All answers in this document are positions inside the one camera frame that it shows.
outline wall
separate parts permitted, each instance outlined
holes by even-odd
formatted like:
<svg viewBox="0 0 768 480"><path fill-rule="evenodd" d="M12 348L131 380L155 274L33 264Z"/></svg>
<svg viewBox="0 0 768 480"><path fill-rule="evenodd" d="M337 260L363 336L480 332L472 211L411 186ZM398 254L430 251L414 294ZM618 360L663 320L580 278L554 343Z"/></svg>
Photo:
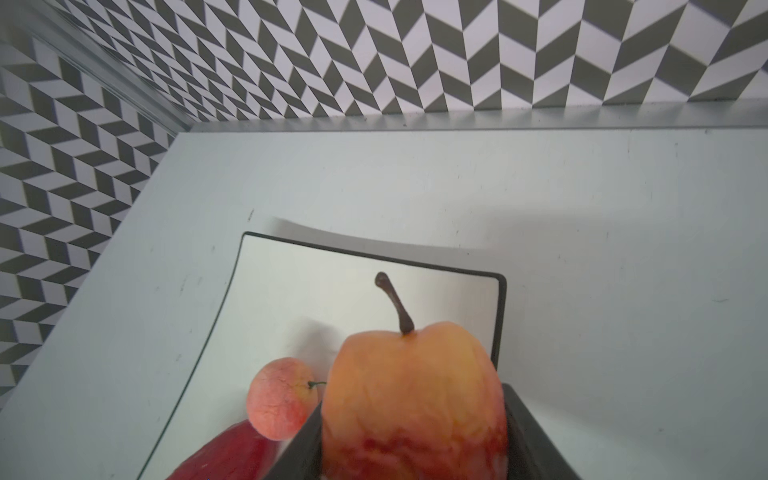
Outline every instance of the wall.
<svg viewBox="0 0 768 480"><path fill-rule="evenodd" d="M200 121L768 98L768 0L48 0Z"/></svg>
<svg viewBox="0 0 768 480"><path fill-rule="evenodd" d="M173 138L18 30L0 38L0 408Z"/></svg>

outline patterned wall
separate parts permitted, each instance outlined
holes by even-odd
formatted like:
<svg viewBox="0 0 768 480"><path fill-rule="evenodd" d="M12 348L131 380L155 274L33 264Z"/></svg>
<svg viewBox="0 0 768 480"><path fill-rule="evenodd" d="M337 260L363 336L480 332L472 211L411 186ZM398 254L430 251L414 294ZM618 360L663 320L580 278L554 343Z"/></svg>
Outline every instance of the patterned wall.
<svg viewBox="0 0 768 480"><path fill-rule="evenodd" d="M48 0L201 121L768 98L768 0Z"/></svg>
<svg viewBox="0 0 768 480"><path fill-rule="evenodd" d="M20 31L0 38L0 408L173 138Z"/></svg>

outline small pink fruit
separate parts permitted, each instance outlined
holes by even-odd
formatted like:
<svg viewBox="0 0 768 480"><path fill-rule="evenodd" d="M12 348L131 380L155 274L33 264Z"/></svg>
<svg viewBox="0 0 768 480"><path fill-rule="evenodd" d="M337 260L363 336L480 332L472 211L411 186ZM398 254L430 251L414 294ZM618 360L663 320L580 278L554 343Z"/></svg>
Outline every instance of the small pink fruit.
<svg viewBox="0 0 768 480"><path fill-rule="evenodd" d="M312 370L286 357L267 363L250 384L246 408L251 425L270 440L286 440L301 430L317 407Z"/></svg>

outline geometric wallpaper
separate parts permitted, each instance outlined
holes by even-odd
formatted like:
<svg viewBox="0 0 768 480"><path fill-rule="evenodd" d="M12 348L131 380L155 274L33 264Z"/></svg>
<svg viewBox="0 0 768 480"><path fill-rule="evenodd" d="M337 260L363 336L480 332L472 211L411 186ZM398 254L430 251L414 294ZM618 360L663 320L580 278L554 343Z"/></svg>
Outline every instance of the geometric wallpaper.
<svg viewBox="0 0 768 480"><path fill-rule="evenodd" d="M0 409L173 138L0 31Z"/></svg>
<svg viewBox="0 0 768 480"><path fill-rule="evenodd" d="M768 98L768 0L48 0L199 121Z"/></svg>

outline brown stem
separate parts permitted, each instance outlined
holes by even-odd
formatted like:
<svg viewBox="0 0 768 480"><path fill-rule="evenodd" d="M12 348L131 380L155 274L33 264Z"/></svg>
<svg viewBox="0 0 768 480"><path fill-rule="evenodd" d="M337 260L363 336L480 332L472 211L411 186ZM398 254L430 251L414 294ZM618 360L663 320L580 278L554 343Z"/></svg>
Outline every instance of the brown stem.
<svg viewBox="0 0 768 480"><path fill-rule="evenodd" d="M386 275L386 273L379 272L376 274L376 286L384 290L384 293L386 293L392 303L394 303L395 309L397 310L397 316L400 321L400 332L402 332L403 335L408 335L411 333L414 328L413 320L411 319L411 316L408 314L408 312L406 312L406 308L402 305L400 297L397 296L395 287L392 286L392 282L389 281L389 277Z"/></svg>

